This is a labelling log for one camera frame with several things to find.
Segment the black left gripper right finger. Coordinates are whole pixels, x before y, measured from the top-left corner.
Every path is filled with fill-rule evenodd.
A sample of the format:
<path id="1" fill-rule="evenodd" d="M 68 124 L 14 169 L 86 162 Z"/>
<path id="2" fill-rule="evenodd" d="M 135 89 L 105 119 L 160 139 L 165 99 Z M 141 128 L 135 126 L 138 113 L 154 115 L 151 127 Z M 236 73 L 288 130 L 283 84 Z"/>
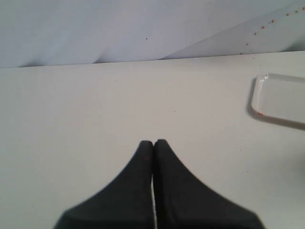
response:
<path id="1" fill-rule="evenodd" d="M 154 145 L 154 197 L 159 229 L 264 228 L 255 213 L 194 176 L 163 139 Z"/>

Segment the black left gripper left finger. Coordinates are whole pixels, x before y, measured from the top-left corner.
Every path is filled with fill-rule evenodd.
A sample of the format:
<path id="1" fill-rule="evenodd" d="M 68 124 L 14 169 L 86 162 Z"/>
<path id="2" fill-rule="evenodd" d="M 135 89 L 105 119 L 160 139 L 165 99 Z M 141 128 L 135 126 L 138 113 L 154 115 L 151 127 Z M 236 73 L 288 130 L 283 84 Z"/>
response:
<path id="1" fill-rule="evenodd" d="M 100 192 L 65 211 L 57 229 L 153 229 L 153 144 L 141 141 L 133 157 Z"/>

